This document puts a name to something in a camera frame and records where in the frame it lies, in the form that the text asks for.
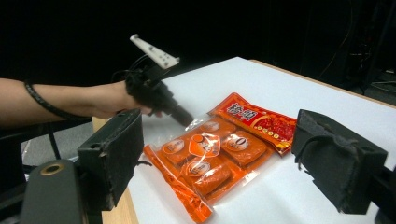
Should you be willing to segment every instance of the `white table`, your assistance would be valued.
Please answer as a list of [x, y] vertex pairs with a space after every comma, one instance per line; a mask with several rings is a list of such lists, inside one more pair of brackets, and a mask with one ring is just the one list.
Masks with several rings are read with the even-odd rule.
[[[233, 91], [254, 105], [292, 118], [297, 118], [300, 109], [319, 112], [388, 151], [390, 170], [396, 165], [394, 106], [241, 58], [171, 77], [165, 83], [196, 118]], [[159, 144], [183, 132], [170, 117], [144, 117], [143, 122], [145, 144]], [[312, 177], [298, 170], [294, 158], [291, 153], [284, 158], [273, 156], [255, 179], [239, 185], [213, 206], [207, 223], [374, 223], [375, 204], [371, 203], [367, 215], [339, 214]], [[128, 188], [139, 223], [192, 223], [154, 166], [136, 167]]]

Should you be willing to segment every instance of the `black wristband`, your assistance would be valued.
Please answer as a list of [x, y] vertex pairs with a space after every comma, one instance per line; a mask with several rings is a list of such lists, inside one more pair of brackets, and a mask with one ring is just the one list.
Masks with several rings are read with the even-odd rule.
[[45, 109], [47, 109], [49, 112], [52, 114], [64, 118], [64, 119], [72, 119], [72, 120], [84, 120], [84, 119], [89, 119], [88, 117], [81, 117], [77, 115], [73, 115], [70, 113], [67, 113], [65, 111], [62, 111], [58, 108], [56, 108], [53, 105], [50, 105], [47, 101], [45, 101], [41, 96], [35, 91], [33, 88], [32, 84], [29, 82], [29, 80], [24, 81], [24, 86], [29, 93], [35, 99], [36, 102], [38, 102], [41, 106], [43, 106]]

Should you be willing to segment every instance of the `floor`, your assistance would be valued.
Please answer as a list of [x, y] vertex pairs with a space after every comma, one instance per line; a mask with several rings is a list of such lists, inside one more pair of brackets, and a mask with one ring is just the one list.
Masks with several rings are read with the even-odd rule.
[[[396, 106], [396, 75], [394, 72], [383, 73], [365, 92], [360, 88], [353, 88], [350, 91]], [[56, 132], [54, 135], [61, 157], [75, 160], [77, 158], [77, 148], [92, 135], [92, 132], [90, 122]], [[55, 160], [55, 156], [47, 135], [23, 144], [24, 164], [40, 165], [52, 160]]]

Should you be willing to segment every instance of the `human arm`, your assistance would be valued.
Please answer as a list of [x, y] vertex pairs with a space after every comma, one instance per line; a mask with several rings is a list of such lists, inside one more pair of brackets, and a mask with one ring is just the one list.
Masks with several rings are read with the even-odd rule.
[[[150, 109], [127, 93], [123, 81], [92, 87], [39, 84], [33, 87], [50, 105], [77, 116], [108, 119], [120, 111], [135, 108], [140, 108], [144, 114], [150, 113]], [[23, 82], [0, 78], [0, 129], [62, 119], [39, 105]]]

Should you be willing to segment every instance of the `orange candy bag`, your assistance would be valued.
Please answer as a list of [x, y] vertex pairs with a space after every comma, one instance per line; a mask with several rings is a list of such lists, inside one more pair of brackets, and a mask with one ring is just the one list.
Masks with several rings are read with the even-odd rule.
[[[233, 113], [236, 108], [240, 114]], [[284, 155], [290, 150], [296, 121], [251, 105], [236, 93], [208, 114], [208, 120], [183, 135], [160, 147], [144, 148], [197, 223], [206, 221], [211, 206], [274, 152]], [[247, 115], [250, 123], [245, 122]], [[268, 119], [272, 126], [262, 123]]]

